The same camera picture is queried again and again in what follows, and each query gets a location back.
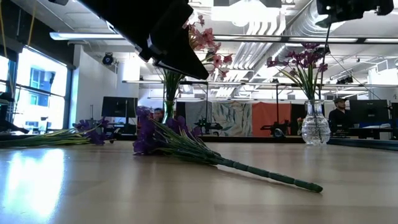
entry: person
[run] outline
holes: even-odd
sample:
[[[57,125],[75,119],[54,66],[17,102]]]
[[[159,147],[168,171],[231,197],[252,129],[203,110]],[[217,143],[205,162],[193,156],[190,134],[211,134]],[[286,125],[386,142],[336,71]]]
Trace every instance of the person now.
[[[156,108],[154,110],[154,120],[161,123],[163,121],[163,113],[162,108]]]
[[[351,112],[346,110],[346,100],[340,97],[334,100],[336,109],[329,113],[329,123],[332,132],[352,128]]]

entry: green stem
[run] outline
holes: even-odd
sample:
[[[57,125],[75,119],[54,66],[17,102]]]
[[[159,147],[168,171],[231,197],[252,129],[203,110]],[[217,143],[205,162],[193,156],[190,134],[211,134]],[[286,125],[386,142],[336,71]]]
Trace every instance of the green stem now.
[[[297,179],[294,179],[293,177],[288,177],[286,175],[276,174],[276,173],[269,172],[269,171],[266,171],[263,169],[255,168],[252,166],[247,166],[247,165],[241,164],[239,162],[235,162],[235,161],[225,159],[225,158],[220,159],[219,165],[227,166],[230,168],[235,168],[237,170],[249,172],[251,174],[256,174],[261,177],[267,177],[272,180],[283,182],[285,184],[293,184],[293,185],[296,185],[297,187],[301,187],[301,188],[311,190],[311,191],[314,191],[317,193],[320,193],[323,190],[323,188],[321,186],[314,184],[314,183],[309,183],[309,182],[306,182],[303,180],[297,180]]]

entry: wooden table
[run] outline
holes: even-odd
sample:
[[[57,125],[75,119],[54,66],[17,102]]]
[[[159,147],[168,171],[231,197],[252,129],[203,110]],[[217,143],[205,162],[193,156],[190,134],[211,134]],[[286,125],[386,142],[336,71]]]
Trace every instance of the wooden table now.
[[[398,223],[398,153],[304,144],[208,144],[316,182],[322,194],[227,167],[103,147],[0,150],[0,223]]]

